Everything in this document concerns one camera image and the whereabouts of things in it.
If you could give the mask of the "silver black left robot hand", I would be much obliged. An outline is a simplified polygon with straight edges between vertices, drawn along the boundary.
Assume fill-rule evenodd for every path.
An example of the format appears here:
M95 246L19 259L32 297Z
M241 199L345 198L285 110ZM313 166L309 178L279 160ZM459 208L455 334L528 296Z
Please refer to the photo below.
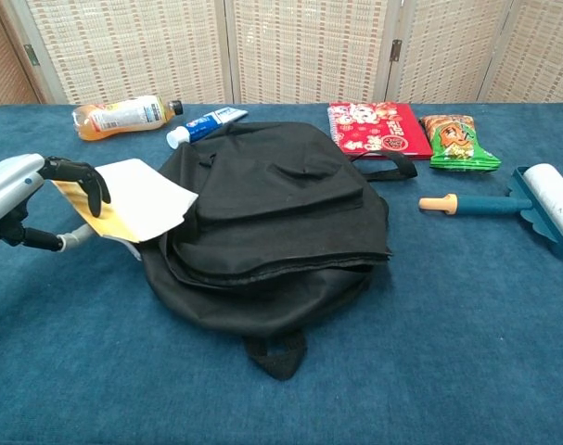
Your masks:
M23 245L62 252L91 235L92 229L85 226L57 235L23 225L28 216L28 201L47 180L80 186L94 217L100 216L102 206L111 202L105 179L86 162L35 153L3 159L0 161L0 241L12 247Z

